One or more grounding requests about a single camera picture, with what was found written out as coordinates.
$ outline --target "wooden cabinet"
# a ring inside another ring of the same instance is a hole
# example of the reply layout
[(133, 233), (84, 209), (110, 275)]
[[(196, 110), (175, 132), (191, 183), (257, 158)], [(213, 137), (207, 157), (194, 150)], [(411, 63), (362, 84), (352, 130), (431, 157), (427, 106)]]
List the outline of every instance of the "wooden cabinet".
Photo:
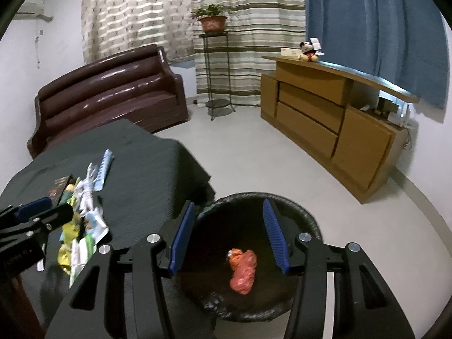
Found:
[(275, 76), (262, 75), (261, 117), (365, 202), (387, 181), (408, 132), (357, 108), (374, 105), (379, 90), (411, 103), (418, 98), (339, 65), (265, 58), (277, 65)]

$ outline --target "patterned beige curtain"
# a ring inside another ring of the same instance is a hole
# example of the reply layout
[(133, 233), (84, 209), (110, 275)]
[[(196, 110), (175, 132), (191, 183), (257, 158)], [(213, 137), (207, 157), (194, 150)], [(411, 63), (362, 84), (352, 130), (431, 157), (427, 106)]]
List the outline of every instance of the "patterned beige curtain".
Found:
[[(305, 40), (305, 0), (192, 0), (193, 8), (211, 3), (234, 11), (226, 23), (231, 58), (231, 92), (236, 104), (260, 103), (260, 75), (275, 70), (274, 55), (281, 47), (299, 48)], [(194, 26), (194, 52), (198, 103), (207, 101), (206, 66), (200, 24)], [(209, 39), (210, 67), (214, 98), (229, 92), (224, 37)]]
[(169, 61), (193, 54), (190, 0), (82, 0), (85, 63), (133, 47), (163, 46)]

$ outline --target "mickey mouse plush toy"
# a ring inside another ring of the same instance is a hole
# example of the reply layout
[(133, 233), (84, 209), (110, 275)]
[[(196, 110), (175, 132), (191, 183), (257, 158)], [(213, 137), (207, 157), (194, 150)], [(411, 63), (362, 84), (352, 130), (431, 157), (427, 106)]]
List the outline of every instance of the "mickey mouse plush toy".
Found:
[(317, 62), (319, 60), (319, 56), (324, 55), (324, 53), (319, 52), (322, 49), (320, 47), (320, 42), (317, 38), (309, 38), (310, 42), (302, 42), (300, 43), (300, 48), (303, 54), (300, 56), (300, 59), (303, 61), (312, 61)]

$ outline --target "potted plant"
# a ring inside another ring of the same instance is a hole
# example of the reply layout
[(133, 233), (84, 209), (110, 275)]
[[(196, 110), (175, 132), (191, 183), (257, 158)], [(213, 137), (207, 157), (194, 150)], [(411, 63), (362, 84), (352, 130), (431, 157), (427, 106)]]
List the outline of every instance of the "potted plant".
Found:
[(224, 31), (227, 19), (224, 12), (230, 13), (224, 6), (210, 4), (193, 9), (192, 18), (201, 22), (204, 33), (220, 33)]

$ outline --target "blue curtain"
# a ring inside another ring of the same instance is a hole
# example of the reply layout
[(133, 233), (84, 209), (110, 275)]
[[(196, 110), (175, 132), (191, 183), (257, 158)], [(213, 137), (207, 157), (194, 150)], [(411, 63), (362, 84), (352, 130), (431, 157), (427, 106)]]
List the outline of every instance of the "blue curtain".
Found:
[(306, 0), (323, 60), (380, 76), (444, 108), (448, 50), (432, 0)]

